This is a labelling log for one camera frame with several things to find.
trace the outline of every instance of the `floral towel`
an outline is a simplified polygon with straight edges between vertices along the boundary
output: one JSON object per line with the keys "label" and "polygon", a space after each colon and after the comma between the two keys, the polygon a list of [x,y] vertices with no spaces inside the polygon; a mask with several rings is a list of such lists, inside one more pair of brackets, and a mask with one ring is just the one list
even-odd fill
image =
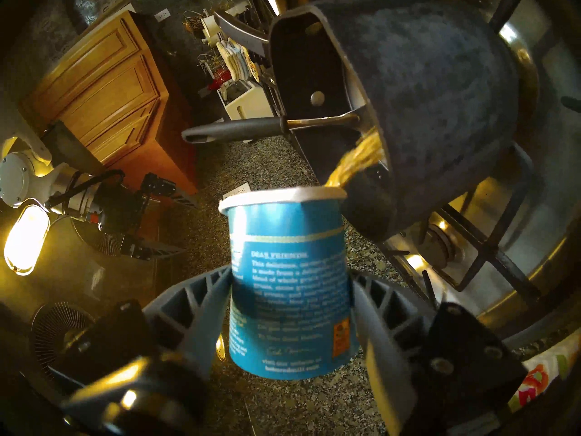
{"label": "floral towel", "polygon": [[524,361],[522,364],[529,374],[508,402],[511,411],[514,413],[544,392],[555,378],[567,378],[579,351],[581,328],[550,349]]}

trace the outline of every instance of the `gas stove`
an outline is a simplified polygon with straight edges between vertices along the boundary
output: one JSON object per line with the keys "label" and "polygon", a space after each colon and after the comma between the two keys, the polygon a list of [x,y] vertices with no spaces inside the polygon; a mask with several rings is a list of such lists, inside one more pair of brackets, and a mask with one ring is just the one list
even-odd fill
{"label": "gas stove", "polygon": [[458,302],[507,337],[574,291],[564,279],[580,248],[581,74],[536,0],[466,1],[487,18],[498,9],[491,25],[518,63],[514,146],[487,180],[379,247],[425,299]]}

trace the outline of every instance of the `cabinet drawer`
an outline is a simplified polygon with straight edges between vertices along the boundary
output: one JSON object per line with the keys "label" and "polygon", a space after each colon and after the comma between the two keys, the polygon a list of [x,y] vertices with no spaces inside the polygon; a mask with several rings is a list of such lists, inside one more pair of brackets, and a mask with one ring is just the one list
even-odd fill
{"label": "cabinet drawer", "polygon": [[158,101],[136,110],[91,142],[87,148],[103,164],[110,164],[131,152],[143,141],[149,118]]}
{"label": "cabinet drawer", "polygon": [[158,97],[142,56],[118,65],[58,116],[87,146],[119,120]]}
{"label": "cabinet drawer", "polygon": [[49,122],[107,71],[138,51],[123,19],[114,20],[65,55],[29,97],[27,106]]}

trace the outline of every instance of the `pan handle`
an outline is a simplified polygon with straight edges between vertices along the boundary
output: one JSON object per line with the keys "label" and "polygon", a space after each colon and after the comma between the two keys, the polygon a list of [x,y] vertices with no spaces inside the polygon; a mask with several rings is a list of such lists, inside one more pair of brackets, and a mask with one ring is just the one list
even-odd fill
{"label": "pan handle", "polygon": [[244,119],[210,123],[182,131],[182,138],[190,144],[261,139],[289,133],[284,117]]}
{"label": "pan handle", "polygon": [[214,12],[214,20],[228,37],[250,51],[268,58],[268,38],[265,33],[246,25],[223,10]]}

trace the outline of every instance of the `saucepan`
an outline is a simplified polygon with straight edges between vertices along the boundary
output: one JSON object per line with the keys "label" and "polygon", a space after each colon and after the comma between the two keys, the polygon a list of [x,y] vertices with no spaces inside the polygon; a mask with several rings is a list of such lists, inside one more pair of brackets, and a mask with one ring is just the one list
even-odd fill
{"label": "saucepan", "polygon": [[357,174],[342,205],[346,219],[373,241],[475,187],[511,144],[516,65],[464,3],[320,0],[277,17],[268,37],[225,13],[215,19],[226,35],[269,58],[285,115],[198,127],[184,138],[291,131],[324,183],[362,127],[377,127],[385,162]]}

